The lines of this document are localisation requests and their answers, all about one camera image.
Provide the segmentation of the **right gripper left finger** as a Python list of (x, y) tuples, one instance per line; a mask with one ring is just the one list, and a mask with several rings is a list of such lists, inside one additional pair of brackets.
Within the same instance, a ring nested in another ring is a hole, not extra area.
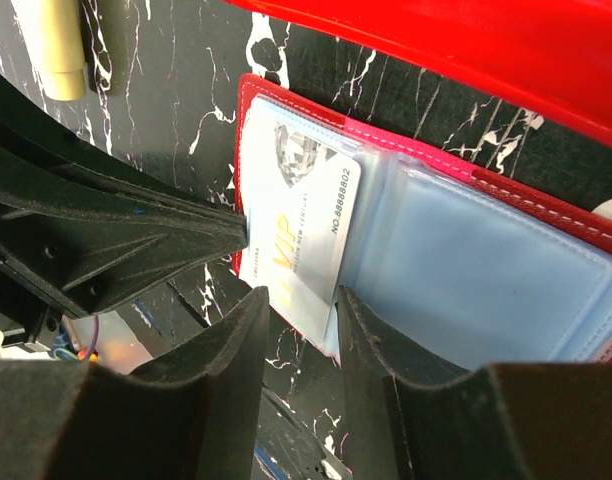
[(269, 311), (257, 287), (127, 375), (0, 360), (0, 479), (248, 478)]

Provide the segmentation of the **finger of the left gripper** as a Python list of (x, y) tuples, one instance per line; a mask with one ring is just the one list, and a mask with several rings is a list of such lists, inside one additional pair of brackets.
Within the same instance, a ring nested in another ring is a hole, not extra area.
[(181, 192), (80, 139), (0, 75), (0, 146), (59, 177), (101, 191), (121, 193), (184, 210), (219, 210), (215, 203)]
[(246, 223), (101, 155), (91, 167), (0, 146), (0, 312), (112, 310), (241, 250)]

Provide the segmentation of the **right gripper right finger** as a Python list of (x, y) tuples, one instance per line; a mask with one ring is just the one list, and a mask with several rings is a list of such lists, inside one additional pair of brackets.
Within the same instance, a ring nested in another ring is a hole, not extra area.
[(356, 479), (612, 479), (612, 363), (465, 370), (339, 291)]

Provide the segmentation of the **red leather card holder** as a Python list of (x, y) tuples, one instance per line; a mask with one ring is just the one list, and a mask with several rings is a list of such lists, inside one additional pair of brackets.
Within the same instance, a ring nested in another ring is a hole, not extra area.
[(338, 289), (468, 370), (497, 361), (612, 361), (612, 221), (428, 144), (355, 121), (252, 74), (240, 134), (267, 96), (360, 144), (361, 179), (324, 354), (338, 357)]

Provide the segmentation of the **white VIP credit card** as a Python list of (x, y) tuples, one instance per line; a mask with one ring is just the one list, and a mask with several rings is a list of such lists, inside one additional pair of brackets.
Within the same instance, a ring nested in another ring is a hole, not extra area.
[(306, 339), (326, 337), (361, 179), (359, 142), (263, 95), (240, 134), (248, 246), (240, 277)]

